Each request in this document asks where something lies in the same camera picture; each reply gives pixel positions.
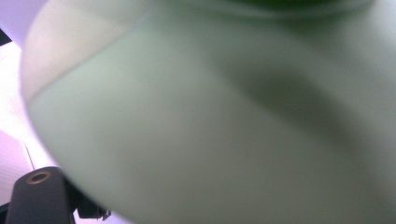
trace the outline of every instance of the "black object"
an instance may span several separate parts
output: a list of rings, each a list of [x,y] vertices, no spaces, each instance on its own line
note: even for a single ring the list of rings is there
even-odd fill
[[[57,167],[46,167],[24,175],[14,185],[7,210],[7,224],[76,223],[81,218],[111,215],[76,189]]]
[[[2,30],[0,30],[0,46],[9,42],[11,42],[11,39]]]

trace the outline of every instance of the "light green material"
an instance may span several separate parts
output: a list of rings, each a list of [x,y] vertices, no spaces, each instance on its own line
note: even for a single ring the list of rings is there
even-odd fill
[[[161,3],[30,116],[71,179],[138,224],[393,223],[395,10]]]

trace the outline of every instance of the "black stand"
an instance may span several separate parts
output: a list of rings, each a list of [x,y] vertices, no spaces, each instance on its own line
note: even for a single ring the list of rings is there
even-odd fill
[[[77,190],[57,167],[46,167],[24,175],[14,185],[7,209],[7,224],[76,223],[81,218],[103,218],[111,212]]]

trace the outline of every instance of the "black plastic part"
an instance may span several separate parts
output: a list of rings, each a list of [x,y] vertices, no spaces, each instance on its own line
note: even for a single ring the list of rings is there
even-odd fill
[[[76,189],[63,176],[61,169],[46,167],[17,180],[12,191],[11,203],[4,208],[7,214],[5,223],[75,223],[73,212],[76,208],[82,218],[102,217],[105,220],[111,215],[108,210]]]
[[[11,39],[2,30],[0,30],[0,46],[9,42],[11,42]]]

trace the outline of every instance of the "round hole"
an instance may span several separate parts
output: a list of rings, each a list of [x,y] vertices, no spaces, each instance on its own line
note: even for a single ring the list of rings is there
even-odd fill
[[[50,172],[43,171],[29,176],[26,182],[30,185],[35,185],[46,181],[50,177]]]

